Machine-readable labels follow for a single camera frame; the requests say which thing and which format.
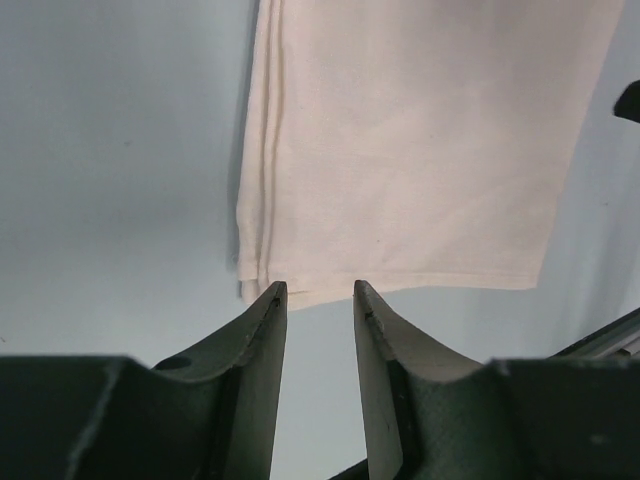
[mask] table surface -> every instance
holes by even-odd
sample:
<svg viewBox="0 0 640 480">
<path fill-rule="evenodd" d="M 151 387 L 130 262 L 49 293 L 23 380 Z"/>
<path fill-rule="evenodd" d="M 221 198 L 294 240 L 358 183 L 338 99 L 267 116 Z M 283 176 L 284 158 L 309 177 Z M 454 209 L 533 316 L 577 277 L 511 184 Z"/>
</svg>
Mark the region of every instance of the table surface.
<svg viewBox="0 0 640 480">
<path fill-rule="evenodd" d="M 539 287 L 386 295 L 477 360 L 545 356 L 640 305 L 640 78 L 627 2 Z M 145 364 L 238 315 L 234 208 L 256 0 L 0 4 L 0 354 Z M 349 301 L 289 319 L 272 478 L 365 456 Z"/>
</svg>

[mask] cloth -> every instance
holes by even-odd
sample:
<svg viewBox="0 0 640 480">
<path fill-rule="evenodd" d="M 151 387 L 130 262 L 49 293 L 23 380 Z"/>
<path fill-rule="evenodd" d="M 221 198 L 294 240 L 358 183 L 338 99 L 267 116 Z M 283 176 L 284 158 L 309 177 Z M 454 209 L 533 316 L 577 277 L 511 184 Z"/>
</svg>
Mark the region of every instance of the cloth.
<svg viewBox="0 0 640 480">
<path fill-rule="evenodd" d="M 262 0 L 242 295 L 536 285 L 623 0 Z"/>
</svg>

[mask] cloth fold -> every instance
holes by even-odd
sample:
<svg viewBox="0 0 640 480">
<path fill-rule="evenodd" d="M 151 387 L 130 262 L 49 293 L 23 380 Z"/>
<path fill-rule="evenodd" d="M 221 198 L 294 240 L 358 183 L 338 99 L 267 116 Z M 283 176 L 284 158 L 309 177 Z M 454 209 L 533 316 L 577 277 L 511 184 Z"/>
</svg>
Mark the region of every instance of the cloth fold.
<svg viewBox="0 0 640 480">
<path fill-rule="evenodd" d="M 624 0 L 261 0 L 237 221 L 252 302 L 536 285 Z"/>
</svg>

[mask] fabric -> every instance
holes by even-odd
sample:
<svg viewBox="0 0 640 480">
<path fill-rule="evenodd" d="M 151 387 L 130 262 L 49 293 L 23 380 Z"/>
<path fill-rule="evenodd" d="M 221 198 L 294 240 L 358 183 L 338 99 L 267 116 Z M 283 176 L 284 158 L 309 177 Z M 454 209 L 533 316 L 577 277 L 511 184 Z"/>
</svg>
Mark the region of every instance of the fabric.
<svg viewBox="0 0 640 480">
<path fill-rule="evenodd" d="M 262 0 L 243 298 L 534 287 L 623 4 Z"/>
</svg>

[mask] black object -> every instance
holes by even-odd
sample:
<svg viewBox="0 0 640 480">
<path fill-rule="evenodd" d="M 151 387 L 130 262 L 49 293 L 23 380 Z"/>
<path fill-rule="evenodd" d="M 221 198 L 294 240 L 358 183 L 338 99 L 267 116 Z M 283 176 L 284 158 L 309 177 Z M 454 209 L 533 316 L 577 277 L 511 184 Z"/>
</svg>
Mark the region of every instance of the black object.
<svg viewBox="0 0 640 480">
<path fill-rule="evenodd" d="M 0 479 L 269 478 L 287 293 L 147 370 L 126 357 L 0 359 Z"/>
<path fill-rule="evenodd" d="M 639 363 L 482 366 L 401 318 L 366 282 L 354 310 L 371 479 L 640 478 Z"/>
<path fill-rule="evenodd" d="M 640 123 L 640 80 L 625 89 L 613 107 L 613 114 Z"/>
</svg>

